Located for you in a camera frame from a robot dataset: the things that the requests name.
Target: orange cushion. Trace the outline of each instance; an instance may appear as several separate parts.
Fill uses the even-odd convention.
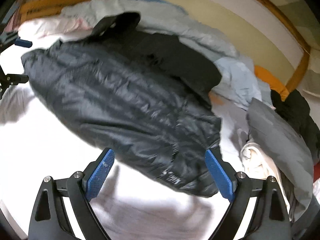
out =
[[[271,74],[270,71],[260,66],[254,66],[254,74],[263,82],[268,83],[270,85],[270,89],[277,91],[281,96],[281,100],[285,101],[285,99],[289,95],[289,91],[287,90],[285,85],[281,83],[280,80],[278,80]]]

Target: black puffer jacket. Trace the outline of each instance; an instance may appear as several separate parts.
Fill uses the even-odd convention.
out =
[[[173,189],[212,196],[218,190],[204,153],[210,147],[220,152],[220,118],[177,73],[173,78],[162,69],[167,62],[164,49],[162,60],[150,65],[155,59],[144,55],[142,47],[111,39],[112,33],[135,32],[116,18],[108,26],[114,21],[113,29],[95,29],[94,35],[104,33],[99,38],[58,41],[48,50],[23,55],[33,90],[87,142],[112,148],[118,160]]]
[[[302,136],[308,146],[314,165],[320,160],[320,130],[310,116],[310,107],[298,90],[292,91],[284,102],[271,90],[272,104],[276,112]]]

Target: wooden bed frame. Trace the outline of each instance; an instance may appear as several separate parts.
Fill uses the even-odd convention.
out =
[[[88,0],[36,0],[31,1],[26,4],[23,4],[20,7],[20,14],[21,14],[21,23],[27,20],[40,18],[40,17],[47,17],[60,14],[61,10],[65,6],[75,5],[80,2],[84,2]],[[293,25],[293,23],[280,11],[278,7],[276,7],[271,1],[269,0],[257,0],[263,6],[265,6],[272,14],[274,14],[280,22],[288,29],[288,31],[295,37],[297,42],[304,50],[303,57],[300,61],[300,64],[295,69],[292,77],[286,84],[287,89],[289,92],[293,91],[297,88],[297,86],[302,81],[309,65],[310,59],[310,51],[311,47]]]

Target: textured rubber pad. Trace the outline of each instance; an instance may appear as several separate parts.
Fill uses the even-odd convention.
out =
[[[234,193],[232,190],[232,182],[225,173],[218,160],[214,157],[210,150],[207,150],[204,156],[205,164],[213,177],[221,195],[230,202],[234,200]]]
[[[92,176],[88,179],[86,198],[90,202],[93,198],[96,198],[104,181],[106,180],[113,163],[115,162],[115,153],[113,150],[109,150],[98,167],[93,172]]]

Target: red object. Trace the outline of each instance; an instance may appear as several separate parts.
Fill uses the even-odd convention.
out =
[[[313,182],[320,178],[320,163],[313,167]]]

